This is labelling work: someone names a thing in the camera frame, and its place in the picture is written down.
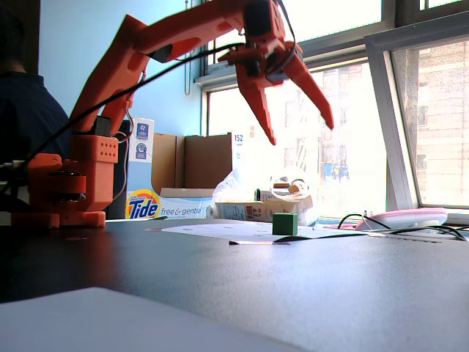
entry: tabletop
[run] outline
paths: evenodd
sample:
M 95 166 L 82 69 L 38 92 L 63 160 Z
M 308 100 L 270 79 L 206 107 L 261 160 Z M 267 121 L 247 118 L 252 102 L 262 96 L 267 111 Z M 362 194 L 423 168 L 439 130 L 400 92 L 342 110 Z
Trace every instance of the tabletop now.
M 159 230 L 204 223 L 0 227 L 0 302 L 104 287 L 308 351 L 469 346 L 469 243 L 365 235 L 233 246 Z

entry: sheet of paper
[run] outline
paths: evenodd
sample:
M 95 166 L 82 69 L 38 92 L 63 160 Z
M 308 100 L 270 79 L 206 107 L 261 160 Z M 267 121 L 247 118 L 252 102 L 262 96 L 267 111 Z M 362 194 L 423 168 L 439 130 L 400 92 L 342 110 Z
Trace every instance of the sheet of paper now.
M 283 237 L 272 235 L 272 224 L 265 222 L 244 221 L 232 224 L 199 224 L 169 227 L 161 231 L 179 232 L 189 235 L 224 238 L 231 241 L 275 241 Z M 356 231 L 336 230 L 298 226 L 298 236 L 307 238 L 323 238 L 333 235 L 357 235 Z
M 101 288 L 0 304 L 0 350 L 269 351 L 296 348 L 146 299 Z

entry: green cube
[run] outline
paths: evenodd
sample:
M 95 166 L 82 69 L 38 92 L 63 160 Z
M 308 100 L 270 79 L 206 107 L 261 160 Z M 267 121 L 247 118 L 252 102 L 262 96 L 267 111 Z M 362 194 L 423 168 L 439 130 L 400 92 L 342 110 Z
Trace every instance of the green cube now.
M 298 214 L 296 213 L 273 214 L 272 234 L 296 236 L 298 234 Z

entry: orange robotic arm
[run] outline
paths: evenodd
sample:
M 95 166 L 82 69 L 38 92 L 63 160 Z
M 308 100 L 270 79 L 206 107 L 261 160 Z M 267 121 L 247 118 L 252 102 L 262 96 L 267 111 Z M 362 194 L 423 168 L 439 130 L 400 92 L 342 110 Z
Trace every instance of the orange robotic arm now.
M 245 29 L 246 46 L 224 58 L 236 65 L 238 85 L 269 140 L 275 144 L 264 88 L 280 84 L 270 81 L 272 66 L 285 61 L 291 43 L 285 43 L 283 21 L 276 0 L 213 0 L 151 26 L 127 15 L 111 47 L 101 59 L 80 95 L 70 119 L 99 101 L 135 84 L 150 57 L 166 62 L 231 31 Z M 318 106 L 327 125 L 333 127 L 330 107 L 297 54 L 283 67 Z M 130 104 L 126 95 L 108 104 L 102 115 L 111 119 L 111 135 L 119 129 Z M 89 131 L 96 113 L 75 124 L 79 132 Z
M 112 202 L 116 134 L 131 105 L 132 92 L 105 105 L 97 117 L 90 106 L 122 92 L 139 80 L 149 58 L 160 62 L 225 34 L 245 29 L 246 44 L 224 56 L 236 65 L 238 86 L 272 144 L 264 88 L 290 77 L 317 105 L 327 125 L 333 127 L 330 106 L 298 56 L 299 46 L 285 42 L 278 0 L 213 0 L 163 19 L 151 26 L 127 15 L 110 48 L 88 78 L 70 120 L 70 160 L 38 154 L 28 164 L 29 204 L 34 213 L 12 214 L 12 224 L 105 225 L 102 209 Z

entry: person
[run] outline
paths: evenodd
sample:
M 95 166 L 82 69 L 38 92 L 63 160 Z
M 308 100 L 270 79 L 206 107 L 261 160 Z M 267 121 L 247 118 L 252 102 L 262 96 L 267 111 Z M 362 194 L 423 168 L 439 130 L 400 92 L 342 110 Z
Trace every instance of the person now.
M 24 70 L 25 34 L 21 21 L 0 5 L 0 164 L 24 160 L 68 122 L 42 76 Z M 67 158 L 70 132 L 43 153 Z

